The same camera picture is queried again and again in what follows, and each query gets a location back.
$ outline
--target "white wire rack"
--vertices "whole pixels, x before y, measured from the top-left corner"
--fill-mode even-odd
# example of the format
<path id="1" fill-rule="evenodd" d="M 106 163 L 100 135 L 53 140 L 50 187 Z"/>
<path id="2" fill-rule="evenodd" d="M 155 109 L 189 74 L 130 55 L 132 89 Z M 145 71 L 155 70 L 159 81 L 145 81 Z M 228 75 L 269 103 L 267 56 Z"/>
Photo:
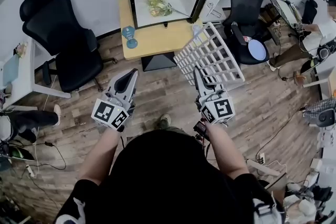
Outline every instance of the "white wire rack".
<path id="1" fill-rule="evenodd" d="M 207 28 L 214 34 L 210 36 Z M 174 57 L 174 60 L 190 85 L 195 85 L 193 74 L 195 66 L 198 66 L 208 85 L 245 81 L 239 65 L 212 23 L 207 23 Z"/>

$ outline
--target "black hair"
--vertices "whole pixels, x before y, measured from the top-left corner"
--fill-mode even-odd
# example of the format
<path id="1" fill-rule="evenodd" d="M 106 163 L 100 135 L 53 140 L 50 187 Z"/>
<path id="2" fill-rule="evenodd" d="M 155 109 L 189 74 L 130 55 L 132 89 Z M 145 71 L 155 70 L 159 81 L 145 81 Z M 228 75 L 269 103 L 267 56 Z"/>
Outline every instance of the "black hair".
<path id="1" fill-rule="evenodd" d="M 328 0 L 328 6 L 335 7 L 336 6 L 336 0 Z"/>

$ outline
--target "jeans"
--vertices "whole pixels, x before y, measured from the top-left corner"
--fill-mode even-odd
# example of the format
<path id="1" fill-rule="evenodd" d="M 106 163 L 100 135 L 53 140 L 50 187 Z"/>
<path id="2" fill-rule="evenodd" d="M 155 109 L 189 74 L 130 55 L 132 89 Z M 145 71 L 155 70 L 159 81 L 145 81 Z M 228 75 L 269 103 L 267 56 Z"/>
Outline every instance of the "jeans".
<path id="1" fill-rule="evenodd" d="M 36 135 L 31 131 L 33 128 L 52 126 L 58 122 L 58 115 L 55 112 L 31 110 L 3 114 L 9 117 L 13 127 L 12 138 L 18 134 L 31 143 L 36 141 Z"/>

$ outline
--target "person's arm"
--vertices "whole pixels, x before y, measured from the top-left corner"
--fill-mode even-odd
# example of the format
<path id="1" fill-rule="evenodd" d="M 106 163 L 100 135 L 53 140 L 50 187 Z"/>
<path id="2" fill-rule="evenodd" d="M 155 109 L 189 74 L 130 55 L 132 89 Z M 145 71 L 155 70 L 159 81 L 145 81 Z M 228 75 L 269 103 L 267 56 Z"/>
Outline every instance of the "person's arm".
<path id="1" fill-rule="evenodd" d="M 318 25 L 306 25 L 304 24 L 303 25 L 303 29 L 306 30 L 306 31 L 309 31 L 309 32 L 320 32 L 320 28 Z"/>
<path id="2" fill-rule="evenodd" d="M 239 175 L 248 174 L 245 159 L 235 143 L 225 132 L 221 124 L 211 125 L 205 122 L 211 145 L 214 149 L 219 170 L 235 179 Z"/>
<path id="3" fill-rule="evenodd" d="M 97 185 L 109 175 L 120 133 L 107 128 L 97 144 L 86 156 L 79 170 L 79 180 L 87 179 Z"/>

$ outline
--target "person sitting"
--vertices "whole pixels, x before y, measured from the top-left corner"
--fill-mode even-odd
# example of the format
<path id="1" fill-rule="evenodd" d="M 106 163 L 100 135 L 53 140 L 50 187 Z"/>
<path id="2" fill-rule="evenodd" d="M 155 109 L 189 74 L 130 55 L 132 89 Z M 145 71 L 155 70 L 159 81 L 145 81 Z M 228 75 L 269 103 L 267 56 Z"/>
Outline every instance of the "person sitting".
<path id="1" fill-rule="evenodd" d="M 270 58 L 268 64 L 272 71 L 280 68 L 288 62 L 301 58 L 311 58 L 317 56 L 317 49 L 336 37 L 336 0 L 328 0 L 327 12 L 330 19 L 321 24 L 303 24 L 304 31 L 310 31 L 304 40 L 300 40 L 280 55 Z"/>

